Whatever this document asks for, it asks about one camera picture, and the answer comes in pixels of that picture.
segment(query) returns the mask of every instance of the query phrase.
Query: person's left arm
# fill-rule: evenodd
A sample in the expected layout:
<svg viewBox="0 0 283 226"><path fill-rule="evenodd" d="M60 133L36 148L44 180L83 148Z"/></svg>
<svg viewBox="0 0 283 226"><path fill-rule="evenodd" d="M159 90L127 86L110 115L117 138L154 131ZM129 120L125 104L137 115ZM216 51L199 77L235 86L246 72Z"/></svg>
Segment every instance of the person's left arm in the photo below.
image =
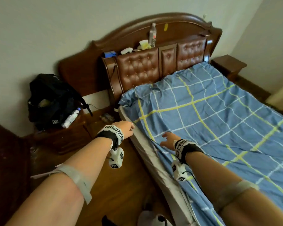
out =
<svg viewBox="0 0 283 226"><path fill-rule="evenodd" d="M133 134L131 122L120 121L124 139ZM64 164L74 167L90 182L95 183L106 156L111 139L98 137L75 153ZM64 173L50 175L24 201L6 226L71 226L75 225L84 203L83 195L76 184Z"/></svg>

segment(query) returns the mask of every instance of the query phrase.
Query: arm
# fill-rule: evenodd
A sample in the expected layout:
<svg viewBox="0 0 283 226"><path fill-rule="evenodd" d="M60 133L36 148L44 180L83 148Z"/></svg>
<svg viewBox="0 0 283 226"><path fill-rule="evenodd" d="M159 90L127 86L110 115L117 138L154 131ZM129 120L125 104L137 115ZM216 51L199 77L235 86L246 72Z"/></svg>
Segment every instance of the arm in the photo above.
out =
<svg viewBox="0 0 283 226"><path fill-rule="evenodd" d="M161 142L161 146L171 150L174 150L174 140L181 139L169 132L163 134L163 137L166 137L166 141ZM242 181L235 173L201 152L189 152L185 160L212 203L219 198L221 190ZM283 225L283 212L265 195L252 188L225 206L220 216L226 225Z"/></svg>
<svg viewBox="0 0 283 226"><path fill-rule="evenodd" d="M114 123L123 132L124 138L133 134L131 122ZM99 137L91 141L69 158L68 164L95 183L112 140ZM84 198L76 184L63 173L49 176L20 206L6 226L30 225L75 225L82 210Z"/></svg>

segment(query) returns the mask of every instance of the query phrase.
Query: bed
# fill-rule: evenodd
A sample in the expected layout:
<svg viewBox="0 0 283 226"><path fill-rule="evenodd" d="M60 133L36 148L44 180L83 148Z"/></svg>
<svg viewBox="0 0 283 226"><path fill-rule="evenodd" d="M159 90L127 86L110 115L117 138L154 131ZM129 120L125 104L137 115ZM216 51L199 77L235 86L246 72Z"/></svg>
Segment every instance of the bed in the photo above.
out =
<svg viewBox="0 0 283 226"><path fill-rule="evenodd" d="M148 37L152 22L158 31L155 48L100 56L137 47ZM224 224L192 176L184 183L174 181L170 168L174 152L159 146L165 131L195 141L213 159L258 183L283 210L283 116L209 64L221 34L211 22L191 14L159 14L92 41L58 65L62 77L83 96L109 88L110 102L121 119L137 127L132 142L162 189L177 225Z"/></svg>

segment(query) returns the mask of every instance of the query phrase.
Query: white wall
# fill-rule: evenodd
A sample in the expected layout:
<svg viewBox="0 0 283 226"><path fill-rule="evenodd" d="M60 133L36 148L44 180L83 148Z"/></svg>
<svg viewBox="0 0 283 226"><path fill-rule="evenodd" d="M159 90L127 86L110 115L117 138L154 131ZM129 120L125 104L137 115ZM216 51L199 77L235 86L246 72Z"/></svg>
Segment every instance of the white wall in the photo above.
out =
<svg viewBox="0 0 283 226"><path fill-rule="evenodd" d="M165 12L207 14L223 29L214 56L229 54L262 0L0 0L0 124L19 136L27 119L28 83L131 20ZM86 96L98 108L107 92Z"/></svg>
<svg viewBox="0 0 283 226"><path fill-rule="evenodd" d="M240 75L270 93L283 86L283 0L264 0L232 55L247 63Z"/></svg>

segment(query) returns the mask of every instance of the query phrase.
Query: blue blanket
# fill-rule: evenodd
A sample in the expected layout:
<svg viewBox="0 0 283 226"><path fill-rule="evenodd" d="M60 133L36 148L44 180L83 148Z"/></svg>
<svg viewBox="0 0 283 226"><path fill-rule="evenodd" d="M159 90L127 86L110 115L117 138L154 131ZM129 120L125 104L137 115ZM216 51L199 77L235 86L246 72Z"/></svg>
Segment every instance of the blue blanket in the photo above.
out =
<svg viewBox="0 0 283 226"><path fill-rule="evenodd" d="M283 210L283 116L211 65L196 64L155 84L135 87L122 96L120 105L153 141L171 175L174 151L159 146L166 131L196 142L214 160L259 185ZM224 225L192 176L179 184L200 226Z"/></svg>

